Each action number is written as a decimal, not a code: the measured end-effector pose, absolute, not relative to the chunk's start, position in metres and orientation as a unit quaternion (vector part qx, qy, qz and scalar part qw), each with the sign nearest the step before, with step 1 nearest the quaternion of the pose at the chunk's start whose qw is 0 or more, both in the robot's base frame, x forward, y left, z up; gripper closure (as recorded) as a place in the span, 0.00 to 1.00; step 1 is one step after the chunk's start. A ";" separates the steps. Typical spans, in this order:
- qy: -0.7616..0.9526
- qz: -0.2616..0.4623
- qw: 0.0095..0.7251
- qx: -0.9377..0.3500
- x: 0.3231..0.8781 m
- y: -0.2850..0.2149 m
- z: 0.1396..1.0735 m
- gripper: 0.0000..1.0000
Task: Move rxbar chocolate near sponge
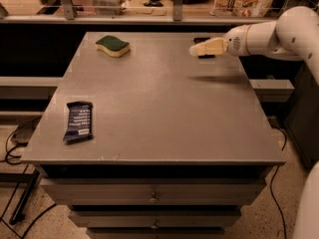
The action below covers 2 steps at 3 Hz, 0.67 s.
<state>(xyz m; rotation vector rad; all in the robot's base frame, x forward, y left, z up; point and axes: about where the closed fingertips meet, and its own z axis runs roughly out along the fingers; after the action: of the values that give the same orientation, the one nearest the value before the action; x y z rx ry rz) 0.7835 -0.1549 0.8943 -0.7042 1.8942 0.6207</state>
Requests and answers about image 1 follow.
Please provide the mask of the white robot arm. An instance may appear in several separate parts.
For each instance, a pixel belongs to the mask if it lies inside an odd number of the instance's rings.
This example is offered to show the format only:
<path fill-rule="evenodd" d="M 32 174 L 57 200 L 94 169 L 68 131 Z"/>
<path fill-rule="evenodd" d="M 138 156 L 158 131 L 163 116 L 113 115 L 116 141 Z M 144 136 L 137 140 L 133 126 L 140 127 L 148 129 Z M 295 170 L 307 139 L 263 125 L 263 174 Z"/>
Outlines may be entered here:
<path fill-rule="evenodd" d="M 241 25 L 221 37 L 210 38 L 189 48 L 195 57 L 207 55 L 263 55 L 285 61 L 303 61 L 319 83 L 319 15 L 297 6 L 277 20 Z M 296 217 L 293 239 L 319 239 L 319 162 L 305 181 Z"/>

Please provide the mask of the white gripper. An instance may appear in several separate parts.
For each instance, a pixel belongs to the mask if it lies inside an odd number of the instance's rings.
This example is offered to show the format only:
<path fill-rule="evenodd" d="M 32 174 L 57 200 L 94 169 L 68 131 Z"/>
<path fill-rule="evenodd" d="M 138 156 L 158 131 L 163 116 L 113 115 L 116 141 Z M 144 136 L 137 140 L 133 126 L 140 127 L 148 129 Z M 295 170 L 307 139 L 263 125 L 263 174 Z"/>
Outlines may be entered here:
<path fill-rule="evenodd" d="M 249 25 L 232 28 L 224 35 L 225 39 L 217 37 L 199 42 L 189 48 L 189 53 L 195 57 L 222 55 L 227 51 L 228 54 L 236 57 L 248 56 L 247 33 L 249 28 Z"/>

